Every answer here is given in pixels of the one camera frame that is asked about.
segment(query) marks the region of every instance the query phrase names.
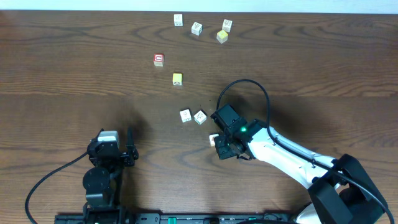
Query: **yellow block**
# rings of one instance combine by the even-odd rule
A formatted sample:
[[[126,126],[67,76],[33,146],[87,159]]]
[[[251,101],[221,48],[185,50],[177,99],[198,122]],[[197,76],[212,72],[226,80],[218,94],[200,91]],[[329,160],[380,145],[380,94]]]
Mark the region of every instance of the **yellow block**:
[[[182,85],[182,74],[181,73],[173,74],[173,85]]]
[[[217,33],[217,36],[220,37],[221,39],[224,39],[225,37],[228,36],[228,33],[225,30],[221,30]]]

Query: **white block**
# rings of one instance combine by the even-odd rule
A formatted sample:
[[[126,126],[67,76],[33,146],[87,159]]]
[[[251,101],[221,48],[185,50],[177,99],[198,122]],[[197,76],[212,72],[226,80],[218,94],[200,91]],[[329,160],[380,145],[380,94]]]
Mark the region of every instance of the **white block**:
[[[191,112],[189,111],[189,109],[180,111],[180,116],[183,123],[192,120]]]
[[[232,21],[224,19],[222,29],[225,30],[226,32],[231,32],[231,28],[232,28]]]
[[[182,26],[182,14],[174,14],[174,26]]]
[[[192,34],[200,35],[201,30],[202,30],[202,25],[198,22],[194,22],[191,30],[192,30]]]
[[[204,112],[202,110],[200,110],[199,112],[197,112],[194,116],[193,119],[195,119],[195,121],[201,125],[203,122],[206,121],[207,117],[204,114]]]
[[[209,135],[210,146],[216,146],[216,142],[214,142],[214,138],[218,137],[218,134],[211,134]]]

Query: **wood grain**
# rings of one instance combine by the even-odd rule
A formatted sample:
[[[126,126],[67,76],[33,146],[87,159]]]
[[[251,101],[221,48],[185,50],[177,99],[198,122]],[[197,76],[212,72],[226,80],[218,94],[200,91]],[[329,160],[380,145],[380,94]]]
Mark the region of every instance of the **wood grain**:
[[[140,159],[124,173],[123,204],[167,212],[295,211],[307,192],[259,161],[219,161],[210,120],[230,82],[251,78],[271,96],[272,125],[334,157],[358,158],[398,214],[398,16],[331,14],[0,12],[0,220],[27,223],[24,200],[45,174],[85,151],[100,130],[134,128]],[[234,21],[228,41],[215,39]],[[190,24],[200,22],[200,36]],[[165,54],[155,68],[154,53]],[[183,86],[172,85],[173,72]],[[250,84],[224,97],[247,119],[265,119]],[[30,207],[39,223],[80,212],[82,159],[49,178]],[[384,215],[380,223],[388,223]]]

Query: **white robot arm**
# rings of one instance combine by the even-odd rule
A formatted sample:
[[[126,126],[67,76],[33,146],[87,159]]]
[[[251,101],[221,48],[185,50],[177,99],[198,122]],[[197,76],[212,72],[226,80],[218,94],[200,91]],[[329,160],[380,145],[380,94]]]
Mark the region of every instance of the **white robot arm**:
[[[335,158],[312,152],[281,136],[274,128],[270,129],[273,137],[277,138],[279,142],[289,147],[291,150],[306,156],[307,158],[315,159],[328,167],[333,167],[333,163],[331,162]],[[312,185],[314,178],[319,178],[326,174],[325,169],[314,166],[310,162],[305,161],[275,144],[268,135],[266,128],[260,129],[252,137],[252,141],[248,143],[248,146],[256,159],[275,166],[302,184],[306,189]],[[300,224],[321,224],[312,203],[297,216],[296,222]]]
[[[258,119],[248,123],[230,105],[216,110],[211,118],[223,130],[215,137],[220,159],[246,154],[272,164],[307,189],[312,204],[294,216],[295,223],[374,223],[387,211],[386,201],[354,157],[345,154],[335,159],[308,150],[268,123]],[[349,188],[338,194],[336,189],[347,181]]]

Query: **small cube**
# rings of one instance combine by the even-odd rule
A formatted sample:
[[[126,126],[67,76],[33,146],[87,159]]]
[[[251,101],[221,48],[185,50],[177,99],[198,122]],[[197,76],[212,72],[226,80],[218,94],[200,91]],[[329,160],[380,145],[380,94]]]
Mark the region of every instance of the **small cube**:
[[[174,26],[182,26],[182,14],[174,14]]]
[[[216,142],[214,141],[214,138],[215,137],[218,137],[219,135],[218,134],[211,134],[211,135],[209,135],[209,141],[210,141],[210,146],[216,146]]]
[[[192,120],[189,109],[180,111],[180,116],[183,123]]]
[[[163,67],[163,63],[164,63],[164,55],[163,54],[155,54],[155,56],[154,56],[155,66]]]
[[[222,44],[228,40],[228,33],[225,30],[221,30],[217,33],[217,40]]]
[[[199,112],[197,112],[197,113],[193,116],[193,119],[195,119],[195,121],[196,121],[199,125],[201,125],[201,124],[203,124],[203,122],[206,121],[207,117],[206,117],[206,115],[204,114],[204,112],[203,112],[202,110],[200,110]]]
[[[194,22],[192,25],[192,34],[200,35],[202,27],[200,23]]]
[[[173,74],[173,85],[182,85],[182,74],[181,73]]]
[[[231,28],[232,28],[232,21],[224,19],[223,30],[225,30],[226,32],[231,32]]]

